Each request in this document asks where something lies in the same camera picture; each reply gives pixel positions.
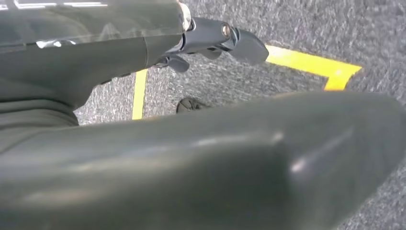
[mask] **glossy black surface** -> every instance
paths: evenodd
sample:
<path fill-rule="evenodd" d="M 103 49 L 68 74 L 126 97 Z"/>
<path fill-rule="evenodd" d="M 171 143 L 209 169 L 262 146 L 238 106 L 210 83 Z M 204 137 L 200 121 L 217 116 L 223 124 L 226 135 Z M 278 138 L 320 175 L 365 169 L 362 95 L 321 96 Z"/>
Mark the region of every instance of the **glossy black surface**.
<path fill-rule="evenodd" d="M 354 92 L 36 130 L 0 155 L 2 230 L 326 230 L 406 145 L 398 102 Z"/>
<path fill-rule="evenodd" d="M 176 0 L 0 0 L 0 53 L 116 39 L 180 35 Z"/>
<path fill-rule="evenodd" d="M 85 104 L 95 86 L 154 65 L 180 38 L 137 37 L 45 49 L 31 45 L 2 54 L 0 102 L 44 99 L 73 111 Z"/>

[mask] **yellow tape line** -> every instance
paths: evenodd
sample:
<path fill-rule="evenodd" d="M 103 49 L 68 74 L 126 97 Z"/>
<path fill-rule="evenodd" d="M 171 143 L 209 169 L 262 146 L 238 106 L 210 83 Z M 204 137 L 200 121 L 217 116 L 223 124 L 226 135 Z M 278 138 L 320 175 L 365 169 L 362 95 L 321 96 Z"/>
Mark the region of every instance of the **yellow tape line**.
<path fill-rule="evenodd" d="M 276 46 L 267 46 L 267 62 L 328 78 L 324 90 L 344 90 L 347 82 L 361 67 Z M 147 70 L 136 73 L 133 120 L 142 119 Z"/>
<path fill-rule="evenodd" d="M 146 81 L 147 69 L 143 69 L 135 74 L 133 120 L 142 119 Z"/>
<path fill-rule="evenodd" d="M 361 67 L 276 46 L 267 46 L 267 62 L 328 78 L 324 90 L 344 90 Z"/>

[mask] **screw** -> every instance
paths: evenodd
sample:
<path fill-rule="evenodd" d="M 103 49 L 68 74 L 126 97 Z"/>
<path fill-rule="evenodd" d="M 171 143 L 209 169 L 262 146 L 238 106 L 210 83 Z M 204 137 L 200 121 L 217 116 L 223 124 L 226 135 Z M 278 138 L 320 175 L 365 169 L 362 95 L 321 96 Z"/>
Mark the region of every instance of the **screw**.
<path fill-rule="evenodd" d="M 223 35 L 225 36 L 225 37 L 230 37 L 230 35 L 231 35 L 231 28 L 230 28 L 230 26 L 228 25 L 228 24 L 224 24 L 223 26 L 222 26 L 222 28 L 221 28 L 221 31 L 223 32 Z"/>

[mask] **gray carpet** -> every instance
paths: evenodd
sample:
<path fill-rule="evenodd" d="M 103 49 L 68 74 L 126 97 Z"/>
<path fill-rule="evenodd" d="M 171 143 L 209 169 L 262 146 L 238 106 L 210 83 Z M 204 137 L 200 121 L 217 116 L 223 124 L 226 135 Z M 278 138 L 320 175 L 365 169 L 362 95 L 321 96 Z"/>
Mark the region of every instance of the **gray carpet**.
<path fill-rule="evenodd" d="M 406 1 L 401 0 L 186 0 L 195 16 L 230 22 L 269 45 L 360 65 L 347 90 L 386 93 L 406 104 Z M 170 115 L 184 96 L 224 106 L 281 92 L 322 90 L 326 79 L 264 63 L 251 67 L 228 55 L 186 57 L 185 74 L 149 71 L 145 116 Z M 133 82 L 96 89 L 78 111 L 83 123 L 130 119 Z M 405 230 L 405 163 L 341 230 Z"/>

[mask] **shoe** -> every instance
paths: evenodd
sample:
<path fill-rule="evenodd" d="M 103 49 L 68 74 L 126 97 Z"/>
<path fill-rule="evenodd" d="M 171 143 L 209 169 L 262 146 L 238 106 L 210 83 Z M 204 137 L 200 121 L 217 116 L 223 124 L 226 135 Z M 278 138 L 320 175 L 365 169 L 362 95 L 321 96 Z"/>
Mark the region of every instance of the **shoe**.
<path fill-rule="evenodd" d="M 176 107 L 176 113 L 179 114 L 179 113 L 202 110 L 202 109 L 207 109 L 207 108 L 210 108 L 210 107 L 199 102 L 196 99 L 187 97 L 187 98 L 183 98 L 178 103 L 178 106 Z"/>

